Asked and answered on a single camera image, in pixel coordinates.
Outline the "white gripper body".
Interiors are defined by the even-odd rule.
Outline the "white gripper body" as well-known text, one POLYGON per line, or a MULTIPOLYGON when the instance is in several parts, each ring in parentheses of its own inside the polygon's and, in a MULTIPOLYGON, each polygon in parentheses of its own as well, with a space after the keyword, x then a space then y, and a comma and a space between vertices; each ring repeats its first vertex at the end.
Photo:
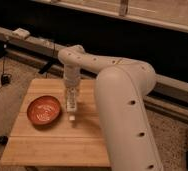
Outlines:
POLYGON ((64 83, 67 88, 78 87, 80 84, 80 68, 70 65, 64 66, 64 83))

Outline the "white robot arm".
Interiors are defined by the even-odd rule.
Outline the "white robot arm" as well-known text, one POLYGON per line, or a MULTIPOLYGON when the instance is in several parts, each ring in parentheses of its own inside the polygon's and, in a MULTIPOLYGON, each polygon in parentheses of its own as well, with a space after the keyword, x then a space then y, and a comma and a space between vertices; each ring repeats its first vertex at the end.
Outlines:
POLYGON ((77 90, 82 69, 95 73, 95 104, 112 171, 164 171, 143 97, 153 90, 156 73, 144 61, 87 53, 80 45, 58 52, 63 81, 77 90))

